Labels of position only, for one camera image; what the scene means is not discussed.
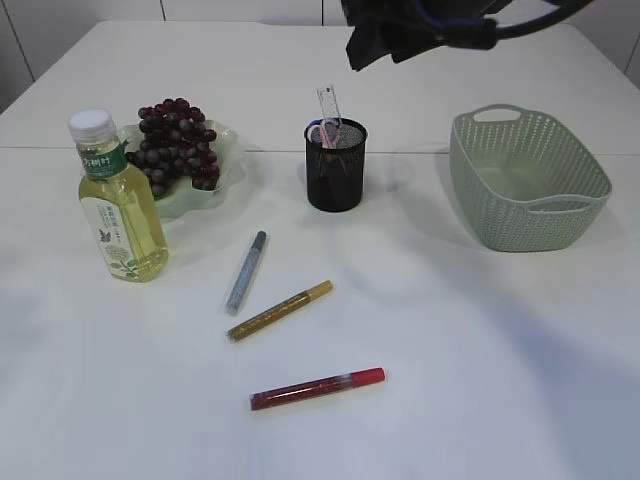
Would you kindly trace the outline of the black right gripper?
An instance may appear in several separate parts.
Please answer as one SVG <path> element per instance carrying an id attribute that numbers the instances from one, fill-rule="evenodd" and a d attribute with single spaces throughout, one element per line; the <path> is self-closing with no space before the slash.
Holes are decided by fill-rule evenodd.
<path id="1" fill-rule="evenodd" d="M 343 1 L 353 28 L 346 46 L 351 69 L 383 57 L 401 63 L 439 47 L 488 50 L 498 42 L 492 1 Z"/>

